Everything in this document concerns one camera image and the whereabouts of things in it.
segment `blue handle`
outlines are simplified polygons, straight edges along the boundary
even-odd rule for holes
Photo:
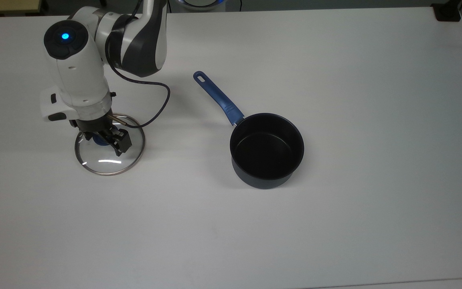
[[[194,73],[194,79],[196,82],[211,96],[211,98],[219,104],[224,113],[226,113],[227,119],[234,126],[243,120],[243,113],[233,104],[223,92],[218,88],[204,72],[197,71]]]

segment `black cable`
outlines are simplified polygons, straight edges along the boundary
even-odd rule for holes
[[[104,51],[105,51],[106,59],[108,60],[108,65],[110,65],[110,68],[115,72],[115,74],[120,76],[122,79],[133,82],[133,83],[159,85],[159,86],[163,86],[164,88],[167,88],[167,97],[165,98],[165,102],[163,103],[160,110],[158,110],[156,115],[154,117],[152,117],[152,119],[150,119],[149,121],[147,121],[144,124],[140,124],[139,126],[132,126],[130,124],[126,124],[126,126],[129,127],[129,128],[143,128],[144,126],[146,126],[149,123],[153,122],[163,112],[163,109],[167,106],[167,102],[170,99],[170,88],[168,87],[167,84],[164,84],[164,83],[161,83],[161,82],[134,80],[134,79],[125,77],[120,72],[118,72],[117,69],[115,69],[115,67],[113,66],[112,62],[109,60],[110,59],[110,54],[108,53],[108,47],[109,47],[109,44],[110,44],[110,37],[112,37],[112,33],[110,33],[110,35],[108,35],[108,38],[106,39],[106,42],[104,44]]]
[[[140,8],[140,4],[142,3],[142,1],[143,0],[138,0],[138,2],[136,3],[135,9],[133,10],[133,13],[132,13],[132,18],[134,18],[134,16],[138,12],[138,9]]]

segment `table surface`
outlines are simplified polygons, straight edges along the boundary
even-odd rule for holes
[[[462,289],[462,279],[347,286],[346,289]]]
[[[0,0],[0,13],[32,13],[40,10],[42,0]]]
[[[431,8],[173,14],[172,100],[130,171],[76,161],[77,130],[42,122],[44,31],[0,18],[0,289],[288,289],[462,278],[462,21]],[[113,111],[165,90],[108,67]],[[246,115],[271,112],[306,151],[279,188],[231,166],[233,127],[192,78]]]

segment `saucepan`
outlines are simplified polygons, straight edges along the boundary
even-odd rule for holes
[[[286,118],[271,113],[244,117],[207,75],[197,71],[194,79],[236,126],[229,148],[238,177],[258,189],[271,189],[285,183],[304,155],[304,141],[297,127]]]

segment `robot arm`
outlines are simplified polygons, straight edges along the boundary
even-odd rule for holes
[[[166,6],[167,0],[146,0],[141,18],[83,7],[53,24],[44,48],[56,85],[41,93],[44,120],[68,119],[86,139],[103,139],[117,156],[126,152],[131,142],[126,130],[112,125],[114,93],[103,65],[139,77],[158,72],[166,56]]]

